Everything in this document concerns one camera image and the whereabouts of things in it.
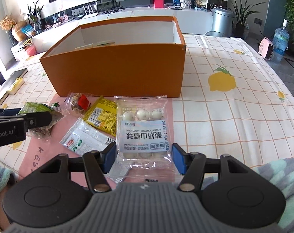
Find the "white ball candy pack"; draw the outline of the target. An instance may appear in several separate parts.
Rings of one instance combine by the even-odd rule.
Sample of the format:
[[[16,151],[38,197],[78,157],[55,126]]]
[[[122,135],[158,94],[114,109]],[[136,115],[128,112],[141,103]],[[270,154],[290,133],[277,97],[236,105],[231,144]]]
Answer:
[[[174,173],[168,98],[116,96],[117,158],[113,175],[159,179]]]

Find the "dried yellow flowers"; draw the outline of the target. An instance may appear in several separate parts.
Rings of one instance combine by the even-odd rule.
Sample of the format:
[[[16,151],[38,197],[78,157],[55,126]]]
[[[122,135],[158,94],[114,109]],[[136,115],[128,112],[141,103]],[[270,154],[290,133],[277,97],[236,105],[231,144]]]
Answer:
[[[12,14],[6,15],[1,21],[0,21],[0,28],[4,31],[12,30],[12,28],[16,25],[16,21],[13,18]]]

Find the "glass vase plant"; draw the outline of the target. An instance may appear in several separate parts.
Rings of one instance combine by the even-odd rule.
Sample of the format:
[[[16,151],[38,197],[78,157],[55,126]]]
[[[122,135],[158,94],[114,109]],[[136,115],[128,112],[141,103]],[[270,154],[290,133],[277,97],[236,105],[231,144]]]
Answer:
[[[38,2],[39,2],[39,0],[34,2],[33,6],[28,5],[27,6],[28,12],[22,13],[22,15],[27,15],[29,17],[29,19],[32,21],[34,31],[36,32],[36,34],[39,34],[43,31],[42,24],[41,24],[41,12],[43,9],[43,5],[41,7],[38,6],[37,5]]]

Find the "blue water bottle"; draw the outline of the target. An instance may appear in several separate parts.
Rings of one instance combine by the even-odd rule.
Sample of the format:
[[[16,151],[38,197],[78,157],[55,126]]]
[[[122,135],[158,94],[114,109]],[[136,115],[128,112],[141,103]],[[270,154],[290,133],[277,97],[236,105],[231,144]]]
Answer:
[[[273,36],[273,54],[271,60],[274,63],[280,63],[285,55],[285,50],[288,48],[288,42],[290,39],[289,32],[287,30],[287,20],[284,19],[283,25],[277,28]]]

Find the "yellow snack packet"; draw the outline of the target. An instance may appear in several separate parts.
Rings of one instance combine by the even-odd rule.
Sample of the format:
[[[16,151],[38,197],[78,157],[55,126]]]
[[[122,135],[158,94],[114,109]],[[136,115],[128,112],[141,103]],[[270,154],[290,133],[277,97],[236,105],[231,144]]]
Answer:
[[[100,96],[89,110],[83,120],[89,125],[109,135],[117,135],[117,104]]]

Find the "grey triangular snack packet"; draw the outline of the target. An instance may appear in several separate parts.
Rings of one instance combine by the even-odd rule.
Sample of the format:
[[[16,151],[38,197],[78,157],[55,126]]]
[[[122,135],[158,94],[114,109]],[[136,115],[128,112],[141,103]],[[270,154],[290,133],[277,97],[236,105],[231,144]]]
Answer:
[[[32,128],[28,130],[27,136],[48,141],[51,138],[52,128],[53,128],[53,125]]]

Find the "clear red pastry packet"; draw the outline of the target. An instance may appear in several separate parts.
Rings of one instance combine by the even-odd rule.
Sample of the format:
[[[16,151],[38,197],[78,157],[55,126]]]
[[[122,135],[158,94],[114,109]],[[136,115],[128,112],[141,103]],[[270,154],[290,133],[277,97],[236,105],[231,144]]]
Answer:
[[[91,106],[91,94],[70,92],[65,100],[65,112],[75,117],[83,118]]]

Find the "yellow tissue pack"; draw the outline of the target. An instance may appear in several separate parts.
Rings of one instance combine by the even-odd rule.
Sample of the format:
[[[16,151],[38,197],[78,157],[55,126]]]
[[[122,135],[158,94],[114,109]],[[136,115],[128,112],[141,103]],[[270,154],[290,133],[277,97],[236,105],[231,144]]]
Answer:
[[[9,95],[15,95],[20,87],[24,84],[24,79],[22,77],[17,78],[12,86],[8,89],[7,93]]]

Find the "green snack packet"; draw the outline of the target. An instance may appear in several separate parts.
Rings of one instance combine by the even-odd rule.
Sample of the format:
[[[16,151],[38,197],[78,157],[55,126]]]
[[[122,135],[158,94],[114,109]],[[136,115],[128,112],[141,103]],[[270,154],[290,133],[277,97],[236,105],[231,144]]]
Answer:
[[[40,121],[43,121],[44,124],[46,124],[46,126],[55,125],[64,117],[64,115],[62,114],[61,108],[54,110],[53,108],[51,108],[51,106],[48,106],[47,104],[36,103],[36,102],[25,103],[18,114],[22,115],[22,114],[29,114],[29,113],[41,113],[41,112],[49,112],[51,115],[50,121],[49,121],[49,118],[47,117],[39,118]]]

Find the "red box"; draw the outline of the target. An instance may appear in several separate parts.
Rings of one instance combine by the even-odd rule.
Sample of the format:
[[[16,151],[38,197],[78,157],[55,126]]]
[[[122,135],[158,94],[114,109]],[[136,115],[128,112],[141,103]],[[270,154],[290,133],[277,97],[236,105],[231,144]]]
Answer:
[[[164,0],[153,0],[153,6],[155,9],[163,9],[164,8]]]

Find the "pink table mat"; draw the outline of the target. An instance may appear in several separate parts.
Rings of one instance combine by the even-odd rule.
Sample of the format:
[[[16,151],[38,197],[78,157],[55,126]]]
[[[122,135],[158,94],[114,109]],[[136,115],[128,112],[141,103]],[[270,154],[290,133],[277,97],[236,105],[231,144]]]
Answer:
[[[83,115],[64,117],[49,137],[32,137],[19,170],[21,178],[33,173],[58,154],[76,159],[113,145],[106,175],[120,182],[176,182],[173,163],[171,106],[166,96],[99,97]]]

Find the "white clear snack packet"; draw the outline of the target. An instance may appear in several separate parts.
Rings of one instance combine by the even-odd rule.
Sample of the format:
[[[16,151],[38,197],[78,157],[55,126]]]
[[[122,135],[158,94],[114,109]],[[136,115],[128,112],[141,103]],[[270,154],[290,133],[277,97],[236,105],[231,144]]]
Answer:
[[[82,120],[82,118],[78,118],[61,139],[60,144],[77,155],[82,156],[93,150],[103,151],[111,142],[115,142],[115,139],[98,131]],[[129,168],[122,166],[117,161],[117,157],[118,152],[116,150],[115,162],[108,176],[115,183],[120,183],[125,181]]]

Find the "lemon print tablecloth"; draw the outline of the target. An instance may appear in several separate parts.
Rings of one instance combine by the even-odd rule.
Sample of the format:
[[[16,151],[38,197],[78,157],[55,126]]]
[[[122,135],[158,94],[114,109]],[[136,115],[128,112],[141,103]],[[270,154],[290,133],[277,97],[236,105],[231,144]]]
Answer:
[[[181,95],[168,102],[173,142],[249,167],[294,158],[294,97],[271,66],[239,38],[184,39]]]

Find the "white tv console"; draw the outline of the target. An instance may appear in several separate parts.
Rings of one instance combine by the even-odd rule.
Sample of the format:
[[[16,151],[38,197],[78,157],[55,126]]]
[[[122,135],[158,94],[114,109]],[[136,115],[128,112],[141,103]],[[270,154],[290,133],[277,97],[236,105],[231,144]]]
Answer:
[[[88,28],[106,24],[118,23],[142,23],[165,22],[175,23],[179,27],[179,33],[204,35],[212,30],[213,16],[211,12],[204,10],[171,10],[154,9],[153,7],[135,7],[119,12],[104,14],[72,20],[62,25],[46,30],[32,37],[32,44],[37,53],[48,51],[53,45],[62,41],[77,28]]]

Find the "small green candy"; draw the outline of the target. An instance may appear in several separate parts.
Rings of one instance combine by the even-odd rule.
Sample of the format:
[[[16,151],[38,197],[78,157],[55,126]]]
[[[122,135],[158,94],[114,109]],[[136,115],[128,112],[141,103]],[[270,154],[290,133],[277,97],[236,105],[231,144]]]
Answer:
[[[53,108],[54,110],[60,109],[60,107],[61,106],[60,106],[59,102],[54,102],[51,104],[51,108]]]

